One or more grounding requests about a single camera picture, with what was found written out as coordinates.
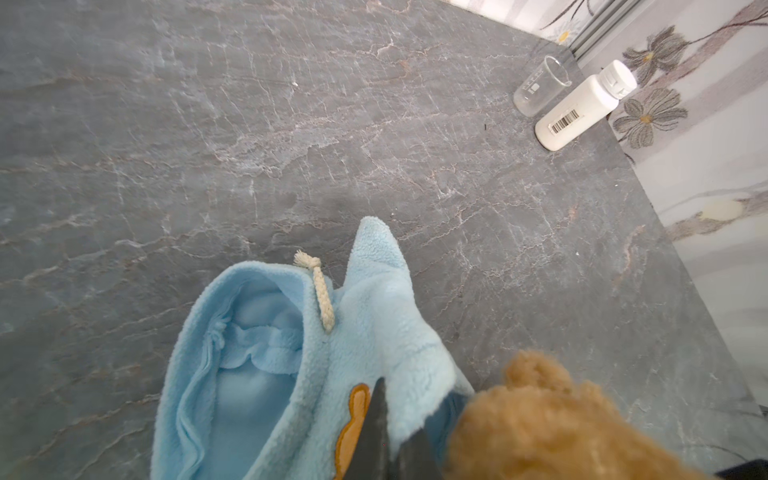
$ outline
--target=floral wallpaper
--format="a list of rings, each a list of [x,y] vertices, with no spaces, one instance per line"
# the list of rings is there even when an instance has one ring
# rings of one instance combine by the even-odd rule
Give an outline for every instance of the floral wallpaper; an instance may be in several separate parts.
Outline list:
[[[445,1],[566,46],[611,3],[611,0]]]
[[[595,45],[638,89],[608,117],[759,403],[768,406],[768,0],[646,0]]]

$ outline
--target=brown teddy bear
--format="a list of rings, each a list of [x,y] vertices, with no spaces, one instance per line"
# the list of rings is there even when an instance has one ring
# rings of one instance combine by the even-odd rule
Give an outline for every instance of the brown teddy bear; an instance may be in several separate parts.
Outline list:
[[[446,480],[709,479],[626,423],[592,382],[520,352],[505,385],[479,393],[451,435]]]

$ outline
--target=orange bear appliqué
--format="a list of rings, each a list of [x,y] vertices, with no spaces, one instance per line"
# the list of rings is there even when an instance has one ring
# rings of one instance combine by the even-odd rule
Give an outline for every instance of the orange bear appliqué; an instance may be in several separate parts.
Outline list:
[[[371,389],[365,383],[355,386],[349,394],[349,414],[352,418],[344,425],[336,441],[336,477],[333,480],[342,480],[349,468],[370,403]]]

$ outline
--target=barcode label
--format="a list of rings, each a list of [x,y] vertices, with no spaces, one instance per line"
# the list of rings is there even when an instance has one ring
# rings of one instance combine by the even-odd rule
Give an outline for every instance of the barcode label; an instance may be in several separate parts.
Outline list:
[[[553,134],[557,134],[563,128],[566,128],[568,125],[574,123],[578,117],[578,112],[576,112],[576,110],[571,110],[567,114],[563,115],[563,118],[550,125],[549,129],[552,130]]]

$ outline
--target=light blue fleece bag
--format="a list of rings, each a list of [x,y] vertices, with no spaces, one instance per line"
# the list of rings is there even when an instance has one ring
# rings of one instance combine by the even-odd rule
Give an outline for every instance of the light blue fleece bag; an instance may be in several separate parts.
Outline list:
[[[440,461],[473,391],[419,314],[381,220],[362,219],[344,286],[326,285],[329,333],[307,269],[242,262],[203,291],[170,358],[153,480],[330,480],[350,392],[379,377],[390,454],[423,427]]]

